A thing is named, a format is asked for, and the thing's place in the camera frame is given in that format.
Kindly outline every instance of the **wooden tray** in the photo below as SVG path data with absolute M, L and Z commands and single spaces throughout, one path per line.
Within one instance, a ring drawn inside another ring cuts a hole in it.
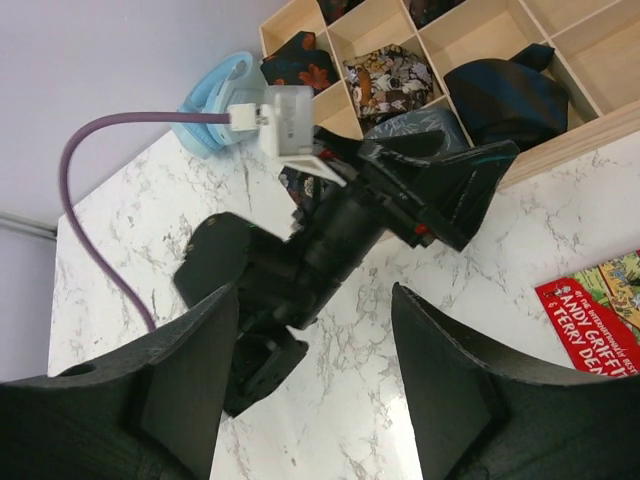
M 433 67 L 430 105 L 456 113 L 442 81 L 447 72 L 478 58 L 508 59 L 530 43 L 555 47 L 545 73 L 571 94 L 569 131 L 521 154 L 501 187 L 640 129 L 640 0 L 466 0 L 420 30 L 403 0 L 366 0 L 329 26 L 316 0 L 293 0 L 260 27 L 263 53 L 271 55 L 301 30 L 316 33 L 341 77 L 314 98 L 315 123 L 358 139 L 363 132 L 345 59 L 402 45 Z

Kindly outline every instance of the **white marble surface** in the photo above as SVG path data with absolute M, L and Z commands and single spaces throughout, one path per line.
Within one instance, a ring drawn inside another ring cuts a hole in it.
M 271 397 L 221 427 L 215 479 L 421 479 L 390 324 L 399 281 L 458 320 L 570 365 L 533 287 L 640 246 L 640 133 L 499 193 L 462 254 L 377 245 L 300 333 L 305 361 Z M 160 323 L 184 311 L 171 285 L 190 232 L 232 210 L 285 236 L 290 202 L 253 144 L 209 161 L 167 134 L 80 202 L 89 235 Z M 49 371 L 144 333 L 134 309 L 59 223 Z

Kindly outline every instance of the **book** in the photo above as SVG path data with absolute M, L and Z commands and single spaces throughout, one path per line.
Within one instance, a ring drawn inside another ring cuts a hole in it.
M 640 250 L 536 287 L 573 365 L 624 377 L 640 371 Z

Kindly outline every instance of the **gray wall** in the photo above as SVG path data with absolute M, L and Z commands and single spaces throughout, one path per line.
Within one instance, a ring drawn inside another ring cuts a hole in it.
M 286 0 L 0 0 L 0 211 L 54 224 L 58 156 L 97 116 L 174 110 L 217 61 L 259 51 Z M 99 132 L 72 168 L 78 200 L 166 131 Z
M 0 229 L 0 382 L 47 371 L 55 248 Z

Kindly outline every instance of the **red light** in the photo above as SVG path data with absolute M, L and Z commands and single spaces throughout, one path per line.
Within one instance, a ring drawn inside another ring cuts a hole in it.
M 423 236 L 429 233 L 429 227 L 427 227 L 424 223 L 420 223 L 416 225 L 414 232 L 416 232 L 417 235 Z

